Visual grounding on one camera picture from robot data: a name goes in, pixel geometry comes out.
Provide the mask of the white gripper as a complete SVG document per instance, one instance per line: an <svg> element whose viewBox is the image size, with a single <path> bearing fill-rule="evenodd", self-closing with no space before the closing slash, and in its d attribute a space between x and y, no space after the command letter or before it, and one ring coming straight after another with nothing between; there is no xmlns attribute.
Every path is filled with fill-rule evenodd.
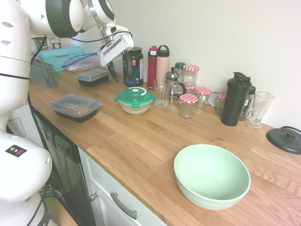
<svg viewBox="0 0 301 226"><path fill-rule="evenodd" d="M100 65L108 67L108 70L116 83L119 83L119 78L115 72L113 62L123 55L123 68L127 73L131 73L131 57L129 51L134 47L132 35L129 32L120 32L112 36L100 50L99 59Z"/></svg>

